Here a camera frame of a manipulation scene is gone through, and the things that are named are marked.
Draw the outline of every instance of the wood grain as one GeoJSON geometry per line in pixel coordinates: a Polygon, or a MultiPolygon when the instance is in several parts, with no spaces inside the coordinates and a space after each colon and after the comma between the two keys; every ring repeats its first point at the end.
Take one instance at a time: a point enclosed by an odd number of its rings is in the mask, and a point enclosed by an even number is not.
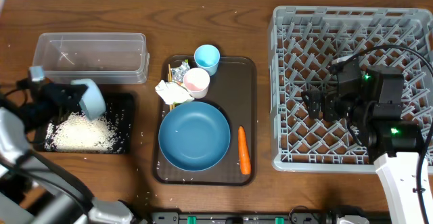
{"type": "Polygon", "coordinates": [[[131,91],[138,98],[131,154],[43,154],[98,198],[126,200],[139,212],[150,206],[177,206],[184,212],[288,212],[299,204],[323,210],[337,204],[388,210],[376,175],[280,173],[271,166],[267,27],[278,5],[433,10],[433,0],[6,0],[0,18],[0,83],[10,85],[26,76],[41,33],[143,33],[150,52],[147,83],[106,87],[131,91]],[[163,185],[151,175],[159,113],[154,87],[162,63],[172,55],[193,54],[205,43],[218,45],[224,56],[248,57],[257,67],[258,172],[246,187],[163,185]]]}

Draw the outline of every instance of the green connector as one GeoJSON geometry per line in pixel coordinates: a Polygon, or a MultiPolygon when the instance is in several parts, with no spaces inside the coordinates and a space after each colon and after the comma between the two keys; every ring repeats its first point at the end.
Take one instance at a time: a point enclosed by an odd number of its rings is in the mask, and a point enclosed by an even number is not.
{"type": "Polygon", "coordinates": [[[284,224],[284,218],[282,217],[275,218],[275,224],[284,224]]]}
{"type": "Polygon", "coordinates": [[[188,217],[188,224],[196,224],[197,223],[197,217],[188,217]]]}

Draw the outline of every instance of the brown tray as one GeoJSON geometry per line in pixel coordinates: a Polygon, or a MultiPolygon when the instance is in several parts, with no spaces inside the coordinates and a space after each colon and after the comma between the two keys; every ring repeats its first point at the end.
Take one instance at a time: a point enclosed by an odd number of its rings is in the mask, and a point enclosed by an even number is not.
{"type": "MultiPolygon", "coordinates": [[[[162,66],[162,79],[167,81],[168,65],[171,68],[180,66],[185,59],[192,68],[196,67],[193,56],[176,55],[162,66]]],[[[154,157],[152,160],[153,176],[161,183],[193,184],[193,185],[231,185],[243,186],[249,184],[256,174],[256,66],[248,58],[221,58],[218,70],[210,77],[210,86],[205,98],[197,99],[219,109],[227,118],[231,141],[224,158],[212,168],[189,172],[178,169],[167,161],[160,150],[158,132],[162,119],[170,108],[160,99],[160,118],[156,131],[154,157]],[[238,165],[237,130],[243,126],[248,142],[251,159],[251,174],[243,175],[238,165]]]]}

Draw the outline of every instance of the chopsticks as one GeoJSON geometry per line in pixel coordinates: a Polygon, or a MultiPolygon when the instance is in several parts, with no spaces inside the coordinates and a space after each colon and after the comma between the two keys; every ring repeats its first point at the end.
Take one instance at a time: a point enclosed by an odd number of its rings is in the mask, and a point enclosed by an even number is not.
{"type": "MultiPolygon", "coordinates": [[[[168,65],[168,81],[171,82],[172,81],[172,75],[171,75],[171,67],[170,64],[168,65]]],[[[170,111],[173,110],[173,108],[175,108],[175,105],[170,105],[170,111]]]]}

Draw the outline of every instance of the blue plate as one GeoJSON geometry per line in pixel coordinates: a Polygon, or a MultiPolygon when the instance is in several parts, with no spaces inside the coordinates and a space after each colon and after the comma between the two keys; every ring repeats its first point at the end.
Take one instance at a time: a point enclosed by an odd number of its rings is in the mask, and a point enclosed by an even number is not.
{"type": "Polygon", "coordinates": [[[185,171],[203,171],[227,153],[230,127],[215,107],[189,102],[167,114],[158,138],[161,152],[171,164],[185,171]]]}

